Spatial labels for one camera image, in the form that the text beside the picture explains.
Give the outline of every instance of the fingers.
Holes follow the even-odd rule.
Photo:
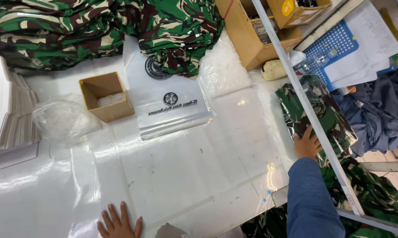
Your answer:
[[[316,147],[318,147],[319,145],[321,145],[321,142],[317,139],[317,141],[314,142],[314,145],[315,145]]]
[[[296,134],[296,133],[293,134],[293,138],[294,138],[294,140],[295,140],[295,143],[301,139],[301,138],[299,137],[299,135]]]
[[[115,228],[114,228],[114,225],[112,224],[111,219],[109,219],[107,211],[102,211],[102,218],[103,218],[103,221],[105,222],[106,229],[108,231],[113,231]]]
[[[140,238],[142,229],[143,229],[143,218],[139,217],[139,219],[137,219],[136,227],[134,229],[134,238]]]
[[[121,226],[121,222],[120,222],[120,219],[118,217],[117,211],[114,208],[114,205],[109,204],[108,205],[108,210],[109,210],[109,213],[111,214],[112,223],[114,224],[114,227],[120,227]]]
[[[317,140],[318,140],[317,134],[315,134],[315,135],[313,135],[313,136],[311,137],[311,141],[312,141],[312,142],[316,142]]]
[[[103,238],[107,238],[109,236],[109,233],[105,230],[100,221],[97,222],[97,229],[99,230],[99,233]]]
[[[312,125],[309,125],[305,133],[303,134],[302,138],[308,139],[311,136],[311,132],[312,132]]]
[[[127,227],[131,231],[130,222],[128,221],[127,206],[125,202],[121,202],[121,225]]]

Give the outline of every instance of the metal shelf frame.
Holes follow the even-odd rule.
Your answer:
[[[380,219],[375,219],[365,215],[364,210],[362,209],[361,204],[358,201],[358,198],[356,197],[355,192],[352,186],[350,185],[350,182],[346,177],[346,174],[344,173],[339,160],[337,159],[336,154],[334,153],[334,150],[331,147],[327,135],[325,134],[321,126],[321,123],[319,122],[308,98],[305,95],[305,91],[303,90],[302,85],[299,82],[299,79],[293,70],[291,63],[288,60],[286,52],[284,51],[283,46],[281,46],[280,40],[278,39],[272,27],[272,24],[270,23],[270,20],[267,17],[267,14],[262,6],[262,3],[260,2],[260,0],[252,0],[252,2],[255,6],[256,11],[258,12],[260,19],[262,20],[262,23],[265,27],[265,30],[268,33],[268,36],[271,39],[271,42],[275,47],[275,50],[280,58],[280,61],[286,70],[287,76],[290,78],[293,88],[295,89],[295,92],[302,103],[302,106],[309,118],[309,121],[311,122],[314,131],[317,134],[325,153],[327,154],[330,164],[333,167],[334,172],[336,173],[340,185],[342,186],[344,194],[346,195],[350,203],[350,206],[352,207],[353,213],[351,213],[350,211],[346,211],[344,209],[337,209],[338,214],[340,216],[344,216],[398,234],[397,224],[382,221]]]

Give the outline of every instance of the stack of papers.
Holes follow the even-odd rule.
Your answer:
[[[37,103],[37,96],[26,81],[9,70],[0,57],[0,153],[39,141],[39,133],[32,123],[32,111]]]
[[[344,20],[359,48],[324,68],[334,89],[376,80],[377,72],[389,68],[389,58],[398,53],[396,38],[369,0]]]

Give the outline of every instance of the blue fabric pile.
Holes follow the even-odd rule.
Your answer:
[[[398,69],[372,82],[356,85],[356,93],[332,93],[358,141],[350,148],[358,156],[367,151],[393,150],[398,145]]]

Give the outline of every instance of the small cardboard box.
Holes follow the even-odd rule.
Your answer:
[[[219,13],[224,16],[231,0],[216,0]],[[269,11],[268,4],[261,0],[268,18],[274,18]],[[227,33],[239,54],[242,65],[249,71],[262,67],[265,62],[278,59],[277,52],[272,43],[263,44],[256,34],[252,22],[261,19],[252,19],[257,15],[252,0],[234,0],[226,19]],[[279,30],[278,37],[286,52],[289,52],[302,39],[298,27]]]
[[[134,114],[117,72],[101,74],[78,81],[87,110],[104,122],[111,122]],[[99,107],[98,99],[116,93],[124,94],[124,101]]]
[[[267,0],[280,29],[311,24],[318,15],[331,6],[331,0],[316,0],[317,7],[305,8],[297,0]]]

